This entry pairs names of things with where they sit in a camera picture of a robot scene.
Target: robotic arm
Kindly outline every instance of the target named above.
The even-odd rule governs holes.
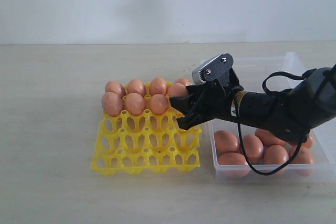
[[[187,86],[188,96],[170,98],[171,106],[184,115],[177,119],[180,128],[212,119],[237,122],[238,114],[241,124],[301,146],[311,129],[336,117],[336,65],[311,69],[302,76],[273,73],[263,82],[265,93],[256,93],[239,84],[233,62],[230,54],[211,58],[192,72],[195,84]],[[274,76],[302,82],[293,89],[270,91],[266,81]]]

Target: egg tray cell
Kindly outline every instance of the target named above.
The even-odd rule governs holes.
[[[176,119],[182,114],[171,106],[162,115],[154,114],[149,109],[149,83],[146,88],[146,109],[141,115],[123,110],[112,117],[103,111],[92,158],[93,171],[103,175],[114,175],[119,170],[138,174],[144,169],[163,173],[170,168],[190,172],[200,166],[197,147],[201,128],[180,129]]]

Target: beige table surface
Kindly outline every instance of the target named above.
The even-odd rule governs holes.
[[[0,223],[335,223],[336,183],[218,183],[206,139],[187,174],[90,168],[108,80],[174,81],[222,52],[286,51],[306,68],[336,62],[336,42],[0,46]]]

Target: table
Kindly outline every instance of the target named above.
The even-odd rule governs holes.
[[[0,46],[0,223],[334,223],[336,183],[221,184],[201,167],[105,177],[91,168],[107,81],[191,76],[201,59],[332,66],[336,42]]]

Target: transparent storage box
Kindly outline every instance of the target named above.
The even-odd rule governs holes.
[[[288,52],[282,57],[267,58],[235,58],[233,68],[237,73],[240,84],[246,91],[264,92],[261,84],[264,79],[276,71],[286,71],[296,75],[302,75],[306,69],[294,52]],[[300,81],[290,80],[285,77],[273,77],[268,80],[270,90],[281,91],[286,88],[294,88]],[[216,180],[230,183],[265,183],[265,182],[333,182],[336,181],[336,120],[331,120],[312,131],[315,138],[315,144],[310,149],[316,159],[316,164],[290,164],[285,167],[283,174],[274,174],[271,176],[262,176],[256,174],[248,166],[237,165],[219,165],[218,153],[215,148],[214,133],[218,130],[227,130],[238,137],[237,125],[232,122],[222,120],[212,120],[203,125],[204,139],[211,139],[213,162],[216,169]],[[242,125],[242,135],[254,134],[255,128]],[[255,165],[258,170],[269,172],[279,165]],[[250,170],[250,172],[241,178],[231,178],[227,172]],[[301,176],[302,172],[312,171],[309,176]]]

